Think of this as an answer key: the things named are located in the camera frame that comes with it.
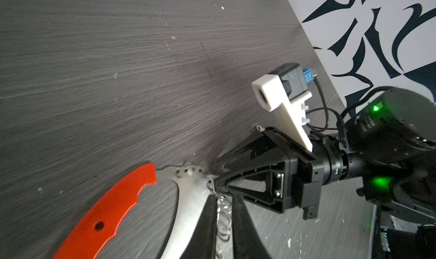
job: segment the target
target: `green led light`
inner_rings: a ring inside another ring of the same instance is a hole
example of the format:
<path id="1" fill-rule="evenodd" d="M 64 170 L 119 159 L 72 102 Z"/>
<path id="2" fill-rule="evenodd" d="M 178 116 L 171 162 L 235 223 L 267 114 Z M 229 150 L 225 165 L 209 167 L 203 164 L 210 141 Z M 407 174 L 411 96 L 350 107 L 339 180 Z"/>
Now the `green led light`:
<path id="1" fill-rule="evenodd" d="M 391 177 L 375 177 L 372 180 L 372 184 L 380 190 L 389 190 L 389 184 L 392 180 L 393 178 Z"/>

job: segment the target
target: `black and white pattern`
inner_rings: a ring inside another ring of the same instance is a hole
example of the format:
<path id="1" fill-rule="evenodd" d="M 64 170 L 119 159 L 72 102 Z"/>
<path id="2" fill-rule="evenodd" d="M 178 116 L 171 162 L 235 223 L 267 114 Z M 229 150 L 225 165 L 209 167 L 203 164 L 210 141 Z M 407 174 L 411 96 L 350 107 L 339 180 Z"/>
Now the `black and white pattern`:
<path id="1" fill-rule="evenodd" d="M 434 102 L 435 0 L 289 2 L 346 106 L 385 85 Z"/>

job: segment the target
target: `karambit knife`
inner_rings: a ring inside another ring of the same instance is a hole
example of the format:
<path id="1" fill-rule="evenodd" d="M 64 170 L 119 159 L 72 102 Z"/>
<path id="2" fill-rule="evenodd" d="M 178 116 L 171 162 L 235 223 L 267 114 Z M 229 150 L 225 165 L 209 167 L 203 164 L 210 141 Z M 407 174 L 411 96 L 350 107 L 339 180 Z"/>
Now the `karambit knife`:
<path id="1" fill-rule="evenodd" d="M 170 238 L 161 259 L 180 258 L 188 246 L 203 207 L 214 191 L 215 176 L 203 174 L 197 165 L 155 170 L 143 165 L 115 184 L 74 227 L 55 254 L 55 259 L 95 259 L 115 237 L 127 213 L 138 203 L 144 188 L 174 180 L 179 188 L 177 213 Z"/>

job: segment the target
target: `metal blade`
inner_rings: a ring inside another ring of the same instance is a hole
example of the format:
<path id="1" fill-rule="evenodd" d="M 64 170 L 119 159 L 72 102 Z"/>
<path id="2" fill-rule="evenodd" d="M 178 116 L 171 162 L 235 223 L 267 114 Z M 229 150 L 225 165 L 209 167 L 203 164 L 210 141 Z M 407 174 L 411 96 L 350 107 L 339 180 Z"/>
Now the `metal blade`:
<path id="1" fill-rule="evenodd" d="M 179 203 L 173 230 L 161 259 L 180 258 L 192 238 L 203 207 L 213 192 L 214 175 L 203 174 L 197 165 L 167 167 L 156 171 L 157 182 L 174 180 L 179 187 Z"/>

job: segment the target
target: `handle hole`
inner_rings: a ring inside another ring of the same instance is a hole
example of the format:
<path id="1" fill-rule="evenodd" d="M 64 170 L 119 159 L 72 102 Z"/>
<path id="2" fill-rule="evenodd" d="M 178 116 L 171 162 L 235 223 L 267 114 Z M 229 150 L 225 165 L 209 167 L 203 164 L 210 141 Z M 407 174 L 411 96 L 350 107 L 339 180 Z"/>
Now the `handle hole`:
<path id="1" fill-rule="evenodd" d="M 262 97 L 262 99 L 265 101 L 265 103 L 268 103 L 268 101 L 266 100 L 266 97 L 263 94 L 263 92 L 261 90 L 259 90 L 259 93 L 260 93 L 260 97 Z"/>
<path id="2" fill-rule="evenodd" d="M 95 224 L 94 229 L 96 231 L 101 231 L 103 228 L 105 227 L 105 224 L 103 223 L 103 221 L 98 222 L 97 224 Z"/>

